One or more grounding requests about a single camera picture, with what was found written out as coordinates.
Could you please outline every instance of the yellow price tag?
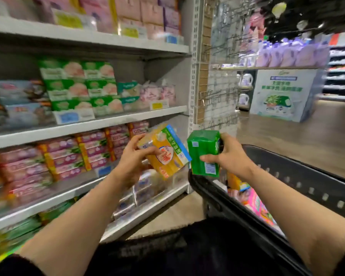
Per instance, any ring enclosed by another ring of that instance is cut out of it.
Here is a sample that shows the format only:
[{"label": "yellow price tag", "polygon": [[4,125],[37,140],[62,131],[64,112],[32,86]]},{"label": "yellow price tag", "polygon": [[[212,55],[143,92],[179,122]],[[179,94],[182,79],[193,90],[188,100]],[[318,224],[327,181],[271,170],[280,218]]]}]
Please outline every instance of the yellow price tag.
[{"label": "yellow price tag", "polygon": [[58,25],[69,27],[69,28],[78,28],[82,29],[82,21],[78,16],[70,15],[68,13],[56,12],[57,23]]},{"label": "yellow price tag", "polygon": [[121,31],[121,34],[123,36],[128,36],[128,37],[133,37],[133,38],[138,38],[139,37],[139,33],[137,31],[137,29],[134,28],[123,28]]}]

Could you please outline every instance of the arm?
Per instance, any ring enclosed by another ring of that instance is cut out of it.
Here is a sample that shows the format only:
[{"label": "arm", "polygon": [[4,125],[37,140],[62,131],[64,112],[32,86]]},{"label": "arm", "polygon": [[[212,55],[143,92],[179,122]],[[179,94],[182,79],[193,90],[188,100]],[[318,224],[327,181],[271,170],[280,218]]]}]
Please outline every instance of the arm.
[{"label": "arm", "polygon": [[221,138],[224,151],[201,160],[219,163],[253,187],[313,274],[332,275],[345,255],[345,218],[257,167],[235,138],[228,134]]},{"label": "arm", "polygon": [[118,166],[86,196],[27,241],[19,255],[31,260],[47,276],[83,275],[121,195],[138,181],[143,158],[158,153],[156,147],[135,150],[143,136],[133,137]]}]

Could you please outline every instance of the tiled floor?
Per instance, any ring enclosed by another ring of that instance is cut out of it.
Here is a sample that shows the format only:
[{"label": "tiled floor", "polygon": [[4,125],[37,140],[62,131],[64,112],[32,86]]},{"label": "tiled floor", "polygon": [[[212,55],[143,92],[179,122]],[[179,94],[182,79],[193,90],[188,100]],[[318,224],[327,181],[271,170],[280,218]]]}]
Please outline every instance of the tiled floor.
[{"label": "tiled floor", "polygon": [[[295,123],[241,114],[237,138],[345,177],[345,103],[318,101],[311,118]],[[197,193],[175,199],[145,221],[131,236],[180,227],[203,219],[202,198]]]}]

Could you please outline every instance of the barcode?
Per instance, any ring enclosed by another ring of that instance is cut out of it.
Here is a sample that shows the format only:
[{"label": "barcode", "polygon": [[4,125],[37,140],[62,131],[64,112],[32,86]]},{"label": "barcode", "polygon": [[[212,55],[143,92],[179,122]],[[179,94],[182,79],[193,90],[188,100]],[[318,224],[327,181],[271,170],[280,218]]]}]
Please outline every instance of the barcode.
[{"label": "barcode", "polygon": [[205,163],[205,170],[208,174],[215,174],[216,175],[216,166],[215,164],[207,164]]}]

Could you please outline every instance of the purple package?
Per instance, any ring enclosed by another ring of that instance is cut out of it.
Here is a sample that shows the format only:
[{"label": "purple package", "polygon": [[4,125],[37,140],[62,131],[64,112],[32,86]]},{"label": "purple package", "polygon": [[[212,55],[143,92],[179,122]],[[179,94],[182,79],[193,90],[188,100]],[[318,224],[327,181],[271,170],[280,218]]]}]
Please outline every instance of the purple package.
[{"label": "purple package", "polygon": [[176,2],[176,0],[158,0],[158,4],[162,7],[169,7],[173,9],[178,8],[178,3]]},{"label": "purple package", "polygon": [[164,7],[164,27],[180,30],[180,13],[175,9]]}]

